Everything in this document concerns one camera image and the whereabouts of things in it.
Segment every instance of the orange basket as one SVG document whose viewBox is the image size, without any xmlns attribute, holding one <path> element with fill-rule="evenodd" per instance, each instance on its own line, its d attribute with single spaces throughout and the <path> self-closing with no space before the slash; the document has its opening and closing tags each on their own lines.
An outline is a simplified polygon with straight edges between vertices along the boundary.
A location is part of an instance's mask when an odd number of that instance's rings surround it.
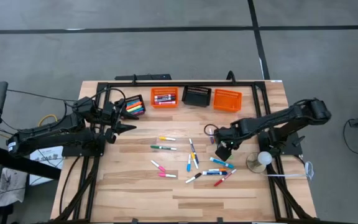
<svg viewBox="0 0 358 224">
<path fill-rule="evenodd" d="M 177 87 L 166 87 L 166 88 L 152 88 L 151 89 L 151 98 L 150 103 L 151 105 L 156 108 L 175 108 L 178 106 L 178 88 Z M 168 94 L 175 94 L 175 104 L 170 105 L 158 105 L 154 103 L 154 96 L 157 95 L 168 95 Z"/>
<path fill-rule="evenodd" d="M 215 89 L 214 109 L 228 112 L 241 110 L 242 93 L 236 91 Z"/>
</svg>

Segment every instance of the paper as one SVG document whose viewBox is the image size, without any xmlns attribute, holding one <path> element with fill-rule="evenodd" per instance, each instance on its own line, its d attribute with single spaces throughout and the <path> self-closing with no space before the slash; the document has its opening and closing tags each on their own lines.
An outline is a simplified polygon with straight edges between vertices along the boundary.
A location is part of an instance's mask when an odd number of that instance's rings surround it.
<svg viewBox="0 0 358 224">
<path fill-rule="evenodd" d="M 27 173 L 3 168 L 0 179 L 0 207 L 23 202 Z"/>
<path fill-rule="evenodd" d="M 32 161 L 39 161 L 45 165 L 54 166 L 58 169 L 62 169 L 63 167 L 62 151 L 63 151 L 63 146 L 39 149 L 39 151 L 36 150 L 30 155 L 30 159 Z M 29 183 L 31 186 L 34 186 L 48 181 L 51 181 L 51 179 L 46 177 L 40 178 L 37 175 L 30 175 Z"/>
</svg>

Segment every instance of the green marker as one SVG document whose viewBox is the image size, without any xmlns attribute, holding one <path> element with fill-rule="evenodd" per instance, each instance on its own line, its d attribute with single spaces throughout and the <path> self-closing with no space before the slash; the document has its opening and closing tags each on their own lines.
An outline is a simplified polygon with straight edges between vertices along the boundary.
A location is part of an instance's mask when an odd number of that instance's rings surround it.
<svg viewBox="0 0 358 224">
<path fill-rule="evenodd" d="M 166 147 L 166 146 L 150 146 L 152 149 L 168 149 L 168 150 L 176 150 L 176 148 Z"/>
</svg>

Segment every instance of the black plastic basket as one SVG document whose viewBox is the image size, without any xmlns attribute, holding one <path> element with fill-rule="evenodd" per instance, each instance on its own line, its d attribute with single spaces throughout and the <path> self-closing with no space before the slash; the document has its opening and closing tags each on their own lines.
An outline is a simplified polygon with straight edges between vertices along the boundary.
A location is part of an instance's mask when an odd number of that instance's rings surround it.
<svg viewBox="0 0 358 224">
<path fill-rule="evenodd" d="M 144 101 L 143 101 L 142 95 L 131 96 L 131 97 L 126 98 L 126 100 L 125 100 L 127 104 L 130 103 L 130 102 L 132 102 L 132 101 L 137 101 L 137 100 L 139 100 L 140 102 L 142 102 L 143 113 L 137 114 L 136 116 L 142 115 L 142 114 L 146 113 L 146 107 L 145 107 L 145 105 L 144 105 Z"/>
<path fill-rule="evenodd" d="M 210 88 L 185 86 L 181 100 L 186 105 L 206 107 L 211 101 L 211 92 Z"/>
</svg>

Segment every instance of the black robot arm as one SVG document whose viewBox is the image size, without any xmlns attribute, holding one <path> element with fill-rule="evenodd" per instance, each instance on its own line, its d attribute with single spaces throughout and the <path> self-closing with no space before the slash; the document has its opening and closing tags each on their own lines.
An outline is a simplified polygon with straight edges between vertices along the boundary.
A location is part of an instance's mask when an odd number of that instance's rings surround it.
<svg viewBox="0 0 358 224">
<path fill-rule="evenodd" d="M 240 144 L 252 136 L 261 132 L 267 132 L 270 144 L 286 141 L 287 137 L 301 128 L 311 125 L 327 123 L 331 113 L 327 110 L 323 101 L 301 100 L 285 110 L 281 110 L 260 118 L 242 118 L 230 124 L 230 128 L 218 128 L 214 130 L 214 138 L 218 144 L 216 155 L 222 160 L 227 160 L 231 151 L 237 150 Z"/>
<path fill-rule="evenodd" d="M 99 109 L 91 98 L 84 97 L 73 106 L 72 114 L 62 119 L 36 128 L 20 129 L 7 140 L 9 153 L 12 156 L 26 156 L 37 149 L 53 146 L 65 146 L 78 151 L 92 151 L 105 141 L 114 143 L 116 136 L 136 126 L 121 124 L 120 119 L 139 119 L 126 111 L 126 103 L 121 99 L 107 103 Z M 87 128 L 85 121 L 91 124 L 110 126 L 105 134 L 99 134 Z"/>
</svg>

